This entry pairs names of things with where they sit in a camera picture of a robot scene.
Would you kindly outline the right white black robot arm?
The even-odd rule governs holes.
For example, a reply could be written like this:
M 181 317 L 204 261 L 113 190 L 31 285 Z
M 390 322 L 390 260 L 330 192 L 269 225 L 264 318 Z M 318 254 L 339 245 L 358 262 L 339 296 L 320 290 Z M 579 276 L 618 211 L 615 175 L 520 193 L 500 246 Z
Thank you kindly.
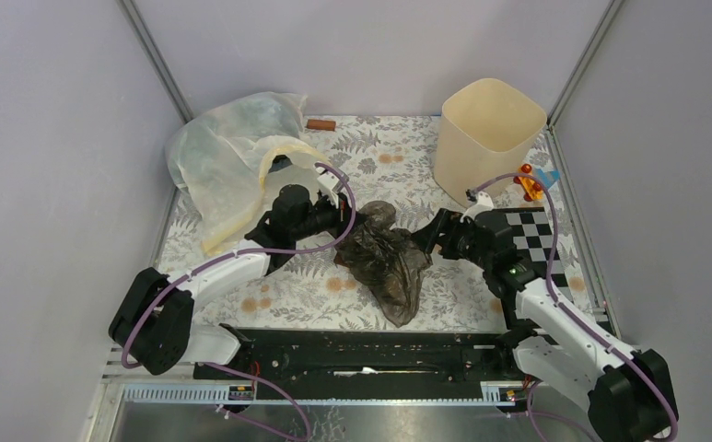
M 519 215 L 504 210 L 461 214 L 441 209 L 412 235 L 423 251 L 465 260 L 483 272 L 493 295 L 532 326 L 507 335 L 495 371 L 545 382 L 586 412 L 603 441 L 672 441 L 678 412 L 670 371 L 653 350 L 638 351 L 589 319 L 558 291 L 554 252 L 516 243 Z

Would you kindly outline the beige plastic trash bin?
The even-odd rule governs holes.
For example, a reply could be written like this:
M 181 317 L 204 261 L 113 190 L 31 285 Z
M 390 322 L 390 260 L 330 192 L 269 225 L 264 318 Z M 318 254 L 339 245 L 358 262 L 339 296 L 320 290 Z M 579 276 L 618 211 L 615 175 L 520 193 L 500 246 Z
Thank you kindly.
M 545 110 L 508 83 L 483 78 L 442 105 L 433 177 L 456 203 L 466 192 L 516 172 L 546 124 Z

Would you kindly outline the dark trash bag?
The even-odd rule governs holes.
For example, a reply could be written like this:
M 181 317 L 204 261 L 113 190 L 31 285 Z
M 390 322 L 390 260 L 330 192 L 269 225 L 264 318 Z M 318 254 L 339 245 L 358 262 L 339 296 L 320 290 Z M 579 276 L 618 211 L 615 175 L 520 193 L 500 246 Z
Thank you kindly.
M 358 211 L 362 223 L 335 246 L 354 279 L 366 286 L 385 318 L 395 327 L 410 323 L 418 313 L 430 254 L 414 244 L 408 229 L 396 227 L 396 208 L 371 201 Z

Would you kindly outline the translucent white plastic bag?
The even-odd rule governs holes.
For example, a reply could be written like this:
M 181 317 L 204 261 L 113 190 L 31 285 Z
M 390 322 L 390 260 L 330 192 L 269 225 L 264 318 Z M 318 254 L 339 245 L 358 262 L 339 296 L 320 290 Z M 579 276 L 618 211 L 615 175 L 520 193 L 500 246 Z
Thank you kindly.
M 202 218 L 201 248 L 223 252 L 254 228 L 280 189 L 318 189 L 329 159 L 304 134 L 307 98 L 261 92 L 204 112 L 165 145 L 169 174 Z

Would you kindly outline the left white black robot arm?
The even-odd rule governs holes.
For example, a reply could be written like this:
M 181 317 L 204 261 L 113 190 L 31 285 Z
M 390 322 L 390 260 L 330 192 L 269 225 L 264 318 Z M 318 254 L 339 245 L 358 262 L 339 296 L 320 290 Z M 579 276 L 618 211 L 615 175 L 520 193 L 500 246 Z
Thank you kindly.
M 201 326 L 194 316 L 232 289 L 279 270 L 302 254 L 298 243 L 327 232 L 342 242 L 358 222 L 355 195 L 346 184 L 321 188 L 317 201 L 300 185 L 283 187 L 256 226 L 229 251 L 172 277 L 154 267 L 132 281 L 108 328 L 126 369 L 157 376 L 179 363 L 214 363 L 228 378 L 250 369 L 251 355 L 224 326 Z

